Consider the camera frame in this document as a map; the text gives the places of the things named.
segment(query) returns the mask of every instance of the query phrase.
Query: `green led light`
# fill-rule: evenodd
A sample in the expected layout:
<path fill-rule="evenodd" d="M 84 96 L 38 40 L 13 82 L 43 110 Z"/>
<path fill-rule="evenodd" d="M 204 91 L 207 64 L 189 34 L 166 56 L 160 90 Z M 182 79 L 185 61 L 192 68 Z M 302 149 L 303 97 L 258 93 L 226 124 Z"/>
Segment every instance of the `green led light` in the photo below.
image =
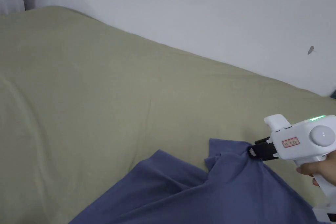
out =
<path fill-rule="evenodd" d="M 318 120 L 318 119 L 320 119 L 322 117 L 325 117 L 325 115 L 320 115 L 318 117 L 311 118 L 310 121 L 315 121 L 315 120 Z"/>

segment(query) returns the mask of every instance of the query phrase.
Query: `mattress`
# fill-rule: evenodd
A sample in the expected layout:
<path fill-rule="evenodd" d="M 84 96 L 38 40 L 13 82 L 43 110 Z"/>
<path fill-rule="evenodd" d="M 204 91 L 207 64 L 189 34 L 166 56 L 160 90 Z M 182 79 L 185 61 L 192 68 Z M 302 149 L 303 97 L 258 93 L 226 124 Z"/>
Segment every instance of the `mattress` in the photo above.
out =
<path fill-rule="evenodd" d="M 209 138 L 253 143 L 268 115 L 336 114 L 331 98 L 61 7 L 0 16 L 0 50 L 0 223 L 67 223 L 158 149 L 205 170 Z M 267 164 L 322 197 L 293 162 Z"/>

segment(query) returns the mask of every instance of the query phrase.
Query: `white device handle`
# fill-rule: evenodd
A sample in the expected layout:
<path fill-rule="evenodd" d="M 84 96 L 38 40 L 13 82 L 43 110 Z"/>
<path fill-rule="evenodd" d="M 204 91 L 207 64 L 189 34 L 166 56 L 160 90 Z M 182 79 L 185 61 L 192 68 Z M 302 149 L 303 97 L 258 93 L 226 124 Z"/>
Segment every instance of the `white device handle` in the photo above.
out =
<path fill-rule="evenodd" d="M 303 158 L 295 160 L 295 164 L 299 167 L 305 163 L 313 163 L 325 160 L 325 156 L 314 156 L 309 158 Z M 314 179 L 318 182 L 319 186 L 321 187 L 323 193 L 326 197 L 330 200 L 330 202 L 336 202 L 336 186 L 327 182 L 322 175 L 320 174 L 313 174 Z"/>

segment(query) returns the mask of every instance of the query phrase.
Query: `hand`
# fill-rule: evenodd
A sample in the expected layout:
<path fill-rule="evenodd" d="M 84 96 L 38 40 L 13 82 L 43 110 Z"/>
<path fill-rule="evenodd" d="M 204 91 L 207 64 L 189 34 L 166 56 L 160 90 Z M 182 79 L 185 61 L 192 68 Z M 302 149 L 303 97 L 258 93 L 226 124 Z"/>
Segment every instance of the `hand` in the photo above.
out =
<path fill-rule="evenodd" d="M 327 154 L 327 158 L 323 161 L 303 164 L 296 170 L 311 177 L 314 173 L 321 174 L 326 181 L 336 185 L 336 151 Z M 313 184 L 319 185 L 315 179 L 313 179 Z"/>

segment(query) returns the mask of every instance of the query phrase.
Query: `purple t-shirt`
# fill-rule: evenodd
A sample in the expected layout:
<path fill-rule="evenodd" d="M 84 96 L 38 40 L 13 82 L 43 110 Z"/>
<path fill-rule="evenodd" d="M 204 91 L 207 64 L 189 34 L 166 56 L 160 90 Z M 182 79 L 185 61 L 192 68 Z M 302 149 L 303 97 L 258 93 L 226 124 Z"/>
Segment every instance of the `purple t-shirt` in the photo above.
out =
<path fill-rule="evenodd" d="M 209 173 L 158 150 L 70 224 L 317 224 L 312 208 L 249 143 L 210 139 Z"/>

